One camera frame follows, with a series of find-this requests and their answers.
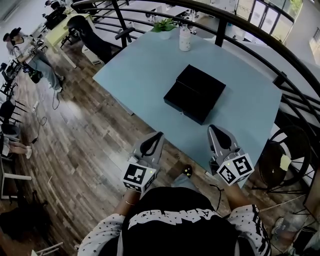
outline white wall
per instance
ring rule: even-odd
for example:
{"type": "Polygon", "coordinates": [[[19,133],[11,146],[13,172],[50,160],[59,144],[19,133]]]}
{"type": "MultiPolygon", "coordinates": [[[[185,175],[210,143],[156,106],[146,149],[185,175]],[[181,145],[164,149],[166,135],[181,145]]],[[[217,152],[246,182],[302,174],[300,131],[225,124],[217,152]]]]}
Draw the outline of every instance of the white wall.
{"type": "Polygon", "coordinates": [[[310,0],[304,0],[301,11],[285,40],[285,46],[311,64],[316,62],[309,42],[317,27],[320,28],[320,12],[310,0]]]}
{"type": "Polygon", "coordinates": [[[5,16],[16,6],[21,0],[0,0],[0,19],[5,16]]]}

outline window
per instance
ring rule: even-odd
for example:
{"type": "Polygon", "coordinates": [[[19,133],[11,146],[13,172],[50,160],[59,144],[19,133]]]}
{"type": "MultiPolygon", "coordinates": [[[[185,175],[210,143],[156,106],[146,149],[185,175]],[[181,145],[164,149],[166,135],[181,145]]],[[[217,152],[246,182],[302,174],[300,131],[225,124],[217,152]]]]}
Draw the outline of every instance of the window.
{"type": "Polygon", "coordinates": [[[271,3],[273,3],[275,6],[278,6],[280,9],[284,7],[286,0],[270,0],[271,3]]]}
{"type": "Polygon", "coordinates": [[[309,41],[315,63],[320,65],[320,29],[317,28],[313,38],[309,41]]]}
{"type": "Polygon", "coordinates": [[[296,19],[301,6],[302,0],[285,0],[283,10],[292,18],[296,19]]]}
{"type": "Polygon", "coordinates": [[[278,41],[284,42],[287,35],[290,32],[293,23],[285,16],[280,15],[278,22],[275,25],[275,28],[272,32],[272,36],[278,41]]]}
{"type": "Polygon", "coordinates": [[[236,15],[247,21],[253,4],[254,0],[239,0],[236,7],[236,15]]]}

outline bracelet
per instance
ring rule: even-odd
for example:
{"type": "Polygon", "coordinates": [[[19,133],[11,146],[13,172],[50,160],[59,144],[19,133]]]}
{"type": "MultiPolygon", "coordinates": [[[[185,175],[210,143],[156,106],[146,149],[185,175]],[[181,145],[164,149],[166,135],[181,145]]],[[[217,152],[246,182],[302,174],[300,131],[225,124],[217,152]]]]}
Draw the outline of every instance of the bracelet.
{"type": "Polygon", "coordinates": [[[127,200],[126,200],[125,202],[126,202],[128,205],[135,206],[135,204],[130,203],[130,202],[128,202],[127,200]]]}

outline black box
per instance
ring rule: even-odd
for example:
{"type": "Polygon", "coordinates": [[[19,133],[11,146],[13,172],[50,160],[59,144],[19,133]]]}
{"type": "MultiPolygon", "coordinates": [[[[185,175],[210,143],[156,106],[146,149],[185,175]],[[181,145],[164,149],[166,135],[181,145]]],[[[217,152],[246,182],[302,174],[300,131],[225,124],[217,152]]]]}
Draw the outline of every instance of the black box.
{"type": "Polygon", "coordinates": [[[188,65],[164,96],[164,102],[202,125],[223,92],[225,84],[188,65]]]}

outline black railing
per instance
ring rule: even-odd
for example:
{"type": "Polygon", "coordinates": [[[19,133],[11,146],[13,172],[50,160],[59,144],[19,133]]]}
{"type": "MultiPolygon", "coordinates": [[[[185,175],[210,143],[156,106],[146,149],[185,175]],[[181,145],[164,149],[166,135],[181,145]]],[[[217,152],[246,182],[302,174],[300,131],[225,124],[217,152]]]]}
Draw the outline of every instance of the black railing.
{"type": "MultiPolygon", "coordinates": [[[[98,2],[96,0],[83,0],[76,2],[72,5],[72,7],[77,10],[81,4],[87,4],[87,3],[95,3],[98,2]]],[[[216,35],[215,39],[215,44],[218,46],[222,46],[224,40],[232,43],[233,45],[239,47],[240,49],[246,51],[249,53],[251,56],[255,57],[257,60],[259,60],[261,63],[263,63],[266,67],[268,67],[270,70],[272,70],[276,75],[276,79],[273,81],[273,83],[280,88],[281,90],[285,92],[289,92],[291,94],[296,95],[297,97],[290,96],[283,94],[281,102],[284,104],[287,104],[292,111],[298,116],[298,118],[302,121],[303,123],[303,128],[305,131],[308,133],[308,136],[310,137],[310,141],[313,147],[313,152],[319,152],[320,150],[320,138],[317,132],[315,132],[315,129],[313,128],[313,125],[311,126],[304,115],[301,113],[301,111],[304,111],[308,114],[312,114],[315,119],[318,121],[320,124],[320,116],[317,111],[320,111],[320,107],[314,106],[313,104],[310,103],[317,103],[320,104],[320,101],[313,99],[312,97],[306,96],[301,91],[294,85],[292,81],[288,79],[285,73],[283,73],[281,70],[276,68],[272,63],[264,59],[262,56],[242,44],[241,42],[225,35],[225,30],[227,23],[230,23],[234,26],[237,26],[238,28],[249,32],[251,35],[254,37],[258,38],[262,42],[264,42],[266,45],[268,45],[270,48],[272,48],[274,51],[276,51],[278,54],[280,54],[289,64],[291,64],[297,72],[299,72],[302,77],[309,83],[309,85],[313,88],[315,93],[320,97],[320,83],[317,80],[317,78],[311,73],[311,71],[289,50],[287,49],[283,44],[281,44],[279,41],[277,41],[275,38],[270,36],[268,33],[264,32],[263,30],[259,29],[255,25],[249,23],[248,21],[231,14],[229,12],[226,12],[224,10],[212,7],[210,5],[200,3],[197,1],[192,1],[192,0],[149,0],[148,2],[157,2],[157,3],[163,3],[163,4],[168,4],[168,5],[173,5],[173,6],[181,6],[185,7],[188,9],[195,10],[197,12],[202,12],[207,15],[219,18],[219,26],[217,31],[201,25],[199,23],[193,22],[191,20],[187,20],[181,17],[176,17],[172,16],[169,14],[165,13],[160,13],[156,11],[150,11],[150,10],[142,10],[142,9],[131,9],[131,8],[119,8],[117,1],[112,0],[113,3],[113,8],[111,7],[105,7],[105,8],[95,8],[95,9],[82,9],[81,12],[88,12],[92,10],[105,10],[110,12],[116,12],[117,17],[115,16],[109,16],[107,14],[104,15],[93,15],[95,18],[107,18],[107,19],[116,19],[119,20],[119,24],[114,24],[114,23],[108,23],[108,22],[102,22],[102,21],[94,21],[95,24],[100,24],[100,25],[106,25],[106,26],[111,26],[111,27],[116,27],[116,28],[122,28],[123,30],[126,29],[126,24],[125,21],[128,22],[135,22],[139,24],[144,24],[148,26],[153,26],[151,22],[146,22],[143,20],[137,20],[137,19],[132,19],[132,18],[126,18],[122,16],[122,12],[136,12],[136,13],[144,13],[144,14],[149,14],[149,15],[154,15],[154,16],[160,16],[164,18],[172,18],[174,21],[179,22],[180,24],[186,24],[189,26],[194,26],[196,28],[202,29],[206,32],[209,32],[213,35],[216,35]]],[[[97,29],[100,30],[105,30],[109,31],[112,33],[118,33],[115,30],[111,29],[106,29],[102,27],[97,27],[97,29]]],[[[143,30],[136,30],[138,33],[145,33],[143,30]]]]}

